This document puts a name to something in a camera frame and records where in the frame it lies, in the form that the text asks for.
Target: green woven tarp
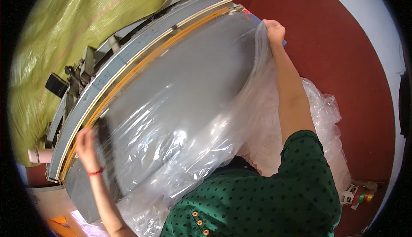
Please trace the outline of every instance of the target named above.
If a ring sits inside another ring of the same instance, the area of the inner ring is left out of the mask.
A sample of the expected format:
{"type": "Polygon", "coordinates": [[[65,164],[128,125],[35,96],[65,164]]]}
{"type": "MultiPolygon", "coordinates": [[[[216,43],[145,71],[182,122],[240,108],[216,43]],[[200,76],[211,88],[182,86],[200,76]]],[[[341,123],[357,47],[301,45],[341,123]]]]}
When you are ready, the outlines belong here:
{"type": "Polygon", "coordinates": [[[27,149],[42,145],[60,99],[45,89],[51,72],[67,78],[87,46],[97,48],[121,28],[156,12],[167,0],[37,0],[14,54],[9,121],[14,156],[34,166],[27,149]]]}

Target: green polka dot shirt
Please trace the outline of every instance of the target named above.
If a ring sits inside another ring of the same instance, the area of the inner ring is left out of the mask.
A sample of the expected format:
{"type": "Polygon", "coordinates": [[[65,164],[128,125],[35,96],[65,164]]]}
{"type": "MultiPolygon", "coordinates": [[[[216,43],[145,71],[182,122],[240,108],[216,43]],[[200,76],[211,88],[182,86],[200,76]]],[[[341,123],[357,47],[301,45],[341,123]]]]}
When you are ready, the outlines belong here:
{"type": "Polygon", "coordinates": [[[323,147],[309,130],[292,134],[279,172],[228,169],[176,204],[163,236],[331,236],[341,205],[323,147]]]}

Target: woman's hand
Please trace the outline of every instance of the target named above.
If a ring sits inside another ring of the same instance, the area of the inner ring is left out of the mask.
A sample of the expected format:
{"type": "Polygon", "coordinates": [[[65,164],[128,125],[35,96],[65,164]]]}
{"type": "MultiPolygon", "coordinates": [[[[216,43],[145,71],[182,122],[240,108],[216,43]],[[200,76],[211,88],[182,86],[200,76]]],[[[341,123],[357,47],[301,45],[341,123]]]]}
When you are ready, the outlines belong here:
{"type": "Polygon", "coordinates": [[[263,20],[267,28],[267,37],[269,38],[272,48],[276,46],[282,46],[282,41],[285,38],[285,27],[283,27],[277,21],[263,20]]]}
{"type": "Polygon", "coordinates": [[[90,127],[83,128],[76,136],[76,153],[88,173],[100,170],[100,164],[94,152],[94,135],[90,127]]]}

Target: red floor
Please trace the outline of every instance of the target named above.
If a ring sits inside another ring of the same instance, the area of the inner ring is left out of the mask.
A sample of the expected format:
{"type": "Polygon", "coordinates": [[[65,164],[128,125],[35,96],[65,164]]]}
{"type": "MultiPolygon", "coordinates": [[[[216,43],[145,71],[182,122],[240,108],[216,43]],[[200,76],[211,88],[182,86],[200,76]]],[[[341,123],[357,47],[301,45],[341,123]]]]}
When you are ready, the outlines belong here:
{"type": "MultiPolygon", "coordinates": [[[[395,147],[392,100],[382,65],[355,18],[338,0],[233,1],[283,24],[286,51],[300,75],[336,97],[352,178],[388,183],[395,147]]],[[[344,207],[336,236],[360,233],[383,196],[357,210],[344,207]]]]}

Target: woman's arm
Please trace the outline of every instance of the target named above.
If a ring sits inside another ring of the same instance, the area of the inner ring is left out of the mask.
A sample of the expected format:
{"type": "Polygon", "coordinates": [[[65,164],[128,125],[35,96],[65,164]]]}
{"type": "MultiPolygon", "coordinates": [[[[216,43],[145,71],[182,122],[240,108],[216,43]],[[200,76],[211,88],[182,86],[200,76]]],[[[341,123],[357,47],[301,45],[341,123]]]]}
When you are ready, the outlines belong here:
{"type": "MultiPolygon", "coordinates": [[[[76,153],[88,173],[98,172],[100,164],[94,152],[94,136],[90,127],[84,128],[76,137],[76,153]]],[[[133,231],[121,218],[113,199],[101,174],[89,177],[91,190],[96,200],[97,209],[103,224],[110,236],[114,237],[135,237],[133,231]]]]}
{"type": "Polygon", "coordinates": [[[282,45],[285,28],[277,21],[264,20],[264,23],[276,64],[279,119],[282,142],[285,144],[287,138],[296,131],[316,131],[302,80],[282,45]]]}

